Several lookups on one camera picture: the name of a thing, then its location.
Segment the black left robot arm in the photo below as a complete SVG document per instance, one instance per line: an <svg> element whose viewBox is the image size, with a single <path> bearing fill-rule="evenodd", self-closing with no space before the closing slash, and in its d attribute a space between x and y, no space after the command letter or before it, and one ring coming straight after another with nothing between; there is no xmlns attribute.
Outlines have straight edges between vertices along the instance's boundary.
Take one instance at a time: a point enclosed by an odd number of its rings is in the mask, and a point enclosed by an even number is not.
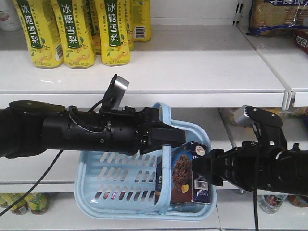
<svg viewBox="0 0 308 231"><path fill-rule="evenodd" d="M0 155L8 159L36 156L47 149L143 155L185 142L185 132L163 123L159 110L152 107L85 112L75 106L20 100L0 112Z"/></svg>

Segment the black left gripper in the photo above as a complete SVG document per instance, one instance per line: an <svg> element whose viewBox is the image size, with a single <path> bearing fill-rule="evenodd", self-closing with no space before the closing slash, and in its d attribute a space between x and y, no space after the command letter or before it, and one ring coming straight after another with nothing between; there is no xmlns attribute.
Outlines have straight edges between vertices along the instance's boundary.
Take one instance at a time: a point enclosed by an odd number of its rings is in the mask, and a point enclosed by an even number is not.
<svg viewBox="0 0 308 231"><path fill-rule="evenodd" d="M134 155L144 155L163 146L179 147L186 142L184 130L163 123L159 109L145 107L141 111L131 107L123 110L101 107L101 123L104 125L102 150ZM157 128L150 128L157 123Z"/></svg>

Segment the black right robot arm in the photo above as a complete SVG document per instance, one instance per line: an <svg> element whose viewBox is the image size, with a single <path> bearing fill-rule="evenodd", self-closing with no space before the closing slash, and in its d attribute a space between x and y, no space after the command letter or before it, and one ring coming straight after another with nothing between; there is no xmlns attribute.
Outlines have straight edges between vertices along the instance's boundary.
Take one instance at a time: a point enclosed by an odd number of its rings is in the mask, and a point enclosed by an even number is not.
<svg viewBox="0 0 308 231"><path fill-rule="evenodd" d="M257 142L244 141L228 151L213 149L204 158L193 160L192 167L216 186L226 180L249 192L308 194L308 152L297 143L291 150L277 145L263 150Z"/></svg>

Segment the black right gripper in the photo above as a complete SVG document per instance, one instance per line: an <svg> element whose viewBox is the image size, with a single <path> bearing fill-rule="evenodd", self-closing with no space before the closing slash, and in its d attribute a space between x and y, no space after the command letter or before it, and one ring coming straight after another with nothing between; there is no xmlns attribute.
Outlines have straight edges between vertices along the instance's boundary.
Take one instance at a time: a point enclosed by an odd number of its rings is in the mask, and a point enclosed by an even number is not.
<svg viewBox="0 0 308 231"><path fill-rule="evenodd" d="M207 180L213 178L215 185L221 186L226 180L250 192L254 189L271 191L272 184L265 178L265 161L271 147L271 141L244 141L242 146L228 151L213 149L210 155L192 160L192 171Z"/></svg>

